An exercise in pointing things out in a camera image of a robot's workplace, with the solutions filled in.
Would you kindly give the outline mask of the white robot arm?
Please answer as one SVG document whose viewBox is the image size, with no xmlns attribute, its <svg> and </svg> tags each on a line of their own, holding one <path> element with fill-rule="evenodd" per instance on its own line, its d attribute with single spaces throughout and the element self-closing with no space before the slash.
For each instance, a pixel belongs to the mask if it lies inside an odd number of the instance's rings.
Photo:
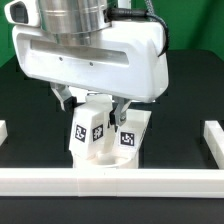
<svg viewBox="0 0 224 224">
<path fill-rule="evenodd" d="M 147 9 L 116 0 L 13 0 L 4 12 L 23 72 L 55 88 L 114 96 L 117 125 L 126 102 L 150 103 L 168 87 L 168 27 Z"/>
</svg>

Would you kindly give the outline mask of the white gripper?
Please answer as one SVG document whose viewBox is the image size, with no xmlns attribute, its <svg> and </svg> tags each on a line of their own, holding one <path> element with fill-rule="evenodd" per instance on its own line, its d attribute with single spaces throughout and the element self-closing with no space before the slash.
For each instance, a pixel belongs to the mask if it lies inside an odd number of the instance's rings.
<svg viewBox="0 0 224 224">
<path fill-rule="evenodd" d="M 111 0 L 12 0 L 4 12 L 21 69 L 51 82 L 65 112 L 77 106 L 68 86 L 116 96 L 109 117 L 118 130 L 131 100 L 151 102 L 168 87 L 168 27 L 146 10 Z"/>
</svg>

